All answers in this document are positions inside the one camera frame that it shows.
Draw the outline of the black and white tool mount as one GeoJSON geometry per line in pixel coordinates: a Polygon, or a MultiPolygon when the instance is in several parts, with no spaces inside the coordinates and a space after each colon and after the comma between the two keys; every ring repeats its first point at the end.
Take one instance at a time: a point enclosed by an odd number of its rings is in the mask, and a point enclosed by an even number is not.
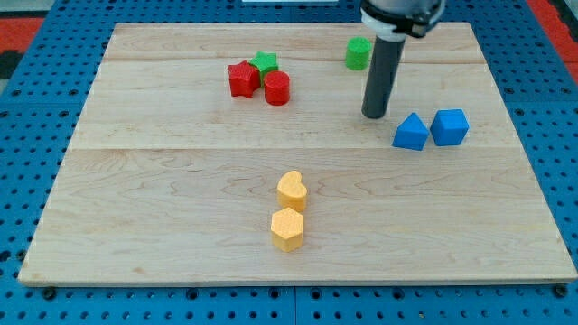
{"type": "Polygon", "coordinates": [[[406,36],[423,38],[440,21],[445,0],[361,0],[363,22],[386,42],[402,42],[406,36]]]}

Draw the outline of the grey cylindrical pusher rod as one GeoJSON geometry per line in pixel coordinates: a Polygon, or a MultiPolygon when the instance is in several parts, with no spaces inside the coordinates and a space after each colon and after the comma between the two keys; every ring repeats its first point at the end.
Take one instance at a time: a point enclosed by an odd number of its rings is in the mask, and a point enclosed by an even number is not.
{"type": "Polygon", "coordinates": [[[365,117],[379,119],[386,114],[404,46],[404,41],[376,38],[361,108],[365,117]]]}

